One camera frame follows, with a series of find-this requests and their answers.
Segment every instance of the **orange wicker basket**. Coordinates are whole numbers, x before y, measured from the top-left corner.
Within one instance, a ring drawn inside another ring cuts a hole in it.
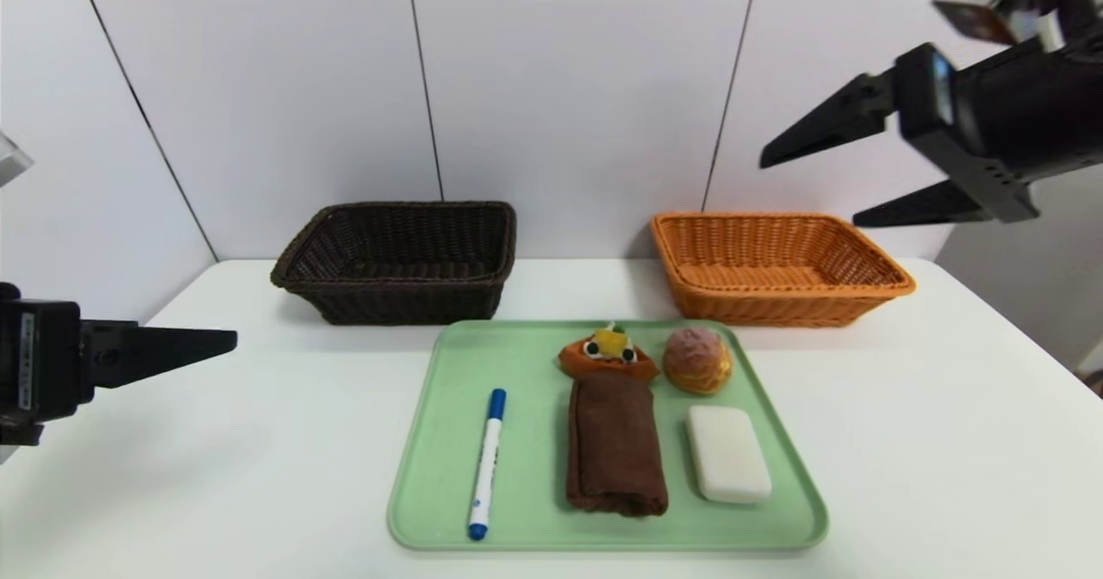
[[[651,232],[689,319],[840,328],[915,289],[865,234],[829,215],[664,213]]]

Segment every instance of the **dark brown wicker basket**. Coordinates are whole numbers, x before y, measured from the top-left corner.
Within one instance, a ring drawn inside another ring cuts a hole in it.
[[[346,203],[311,218],[272,283],[335,325],[490,319],[513,269],[508,203]]]

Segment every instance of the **green tray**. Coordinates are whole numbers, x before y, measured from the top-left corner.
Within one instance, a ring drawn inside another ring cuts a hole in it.
[[[567,503],[567,406],[571,379],[556,355],[602,321],[461,321],[441,332],[390,497],[387,523],[414,549],[741,550],[811,547],[827,534],[827,508],[765,390],[728,328],[711,321],[622,321],[636,346],[662,363],[674,329],[706,325],[737,356],[731,382],[711,397],[661,376],[651,385],[665,515],[624,518]],[[468,539],[468,512],[490,392],[507,392],[486,539]],[[685,430],[690,405],[738,407],[754,425],[773,494],[740,506],[700,495]]]

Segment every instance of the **table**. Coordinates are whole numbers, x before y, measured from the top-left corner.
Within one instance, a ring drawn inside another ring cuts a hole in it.
[[[1103,401],[968,289],[847,329],[736,329],[831,508],[797,554],[426,554],[386,505],[440,328],[331,328],[213,266],[151,321],[233,354],[116,390],[0,467],[0,576],[1099,577]],[[553,285],[568,283],[570,288]],[[518,260],[499,319],[662,319],[647,260]]]

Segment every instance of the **blue marker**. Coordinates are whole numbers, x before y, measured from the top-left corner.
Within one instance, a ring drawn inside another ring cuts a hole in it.
[[[495,389],[490,394],[490,412],[486,414],[486,433],[483,436],[483,452],[479,459],[479,479],[475,480],[475,498],[471,502],[471,518],[468,521],[468,536],[482,540],[490,528],[490,496],[494,485],[494,468],[497,465],[497,438],[502,435],[502,416],[505,414],[505,390]]]

